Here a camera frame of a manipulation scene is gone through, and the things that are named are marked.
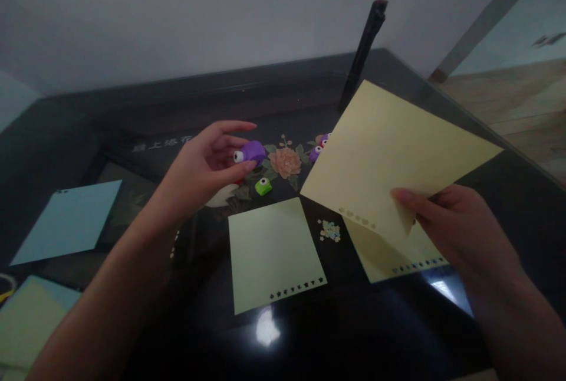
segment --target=yellow paper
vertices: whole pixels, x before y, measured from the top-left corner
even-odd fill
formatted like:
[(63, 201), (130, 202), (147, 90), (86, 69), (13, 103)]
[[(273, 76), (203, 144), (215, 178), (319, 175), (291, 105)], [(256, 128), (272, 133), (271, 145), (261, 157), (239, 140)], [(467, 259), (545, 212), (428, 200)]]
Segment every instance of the yellow paper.
[(0, 310), (0, 363), (29, 369), (67, 312), (31, 281)]
[(413, 214), (391, 196), (430, 196), (502, 149), (364, 81), (301, 194), (388, 239), (407, 238)]
[(448, 264), (418, 222), (408, 238), (395, 241), (349, 219), (344, 223), (371, 283)]
[(327, 283), (299, 198), (228, 218), (235, 314)]

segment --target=flower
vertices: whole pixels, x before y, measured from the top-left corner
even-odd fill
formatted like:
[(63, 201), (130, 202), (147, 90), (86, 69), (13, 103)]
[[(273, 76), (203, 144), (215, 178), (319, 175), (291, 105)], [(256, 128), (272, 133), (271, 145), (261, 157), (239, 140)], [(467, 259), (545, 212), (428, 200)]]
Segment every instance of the flower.
[(301, 173), (301, 159), (299, 154), (291, 148), (277, 149), (274, 153), (270, 153), (268, 157), (273, 170), (279, 173), (283, 179)]

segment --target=light green paper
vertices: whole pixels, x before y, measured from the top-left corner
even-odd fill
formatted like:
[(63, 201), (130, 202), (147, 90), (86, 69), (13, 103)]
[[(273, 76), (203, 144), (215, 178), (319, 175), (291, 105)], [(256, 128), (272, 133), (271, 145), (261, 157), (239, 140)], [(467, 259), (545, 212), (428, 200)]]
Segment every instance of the light green paper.
[(0, 362), (29, 369), (67, 311), (36, 282), (0, 310)]
[(4, 372), (2, 381), (24, 381), (27, 376), (27, 372), (19, 371), (16, 369), (8, 369), (6, 372)]
[(228, 224), (235, 314), (327, 283), (299, 198), (230, 216)]

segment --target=floral pattern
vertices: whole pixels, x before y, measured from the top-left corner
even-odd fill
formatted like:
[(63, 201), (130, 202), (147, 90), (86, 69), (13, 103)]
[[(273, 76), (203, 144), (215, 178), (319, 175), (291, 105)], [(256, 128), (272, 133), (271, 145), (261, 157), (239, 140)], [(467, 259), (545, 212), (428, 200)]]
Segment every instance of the floral pattern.
[(301, 165), (310, 166), (311, 161), (308, 159), (308, 154), (305, 153), (302, 144), (299, 144), (295, 149), (290, 148), (293, 141), (286, 138), (285, 134), (281, 135), (281, 140), (279, 142), (281, 148), (272, 144), (265, 145), (265, 150), (269, 154), (268, 158), (262, 163), (262, 166), (266, 169), (262, 176), (269, 180), (274, 180), (280, 176), (288, 180), (293, 189), (298, 191), (299, 178), (297, 175), (301, 173)]
[(269, 153), (268, 158), (275, 173), (279, 173), (283, 179), (301, 173), (301, 159), (291, 148), (277, 149)]

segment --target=right hand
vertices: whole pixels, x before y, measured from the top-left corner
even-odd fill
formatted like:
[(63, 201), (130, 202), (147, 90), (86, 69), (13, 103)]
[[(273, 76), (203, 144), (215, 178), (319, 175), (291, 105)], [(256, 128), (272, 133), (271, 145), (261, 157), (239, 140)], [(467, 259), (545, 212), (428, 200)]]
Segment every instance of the right hand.
[(462, 278), (505, 281), (522, 272), (518, 254), (475, 190), (450, 185), (430, 199), (407, 189), (395, 189), (393, 195), (416, 213), (436, 248)]

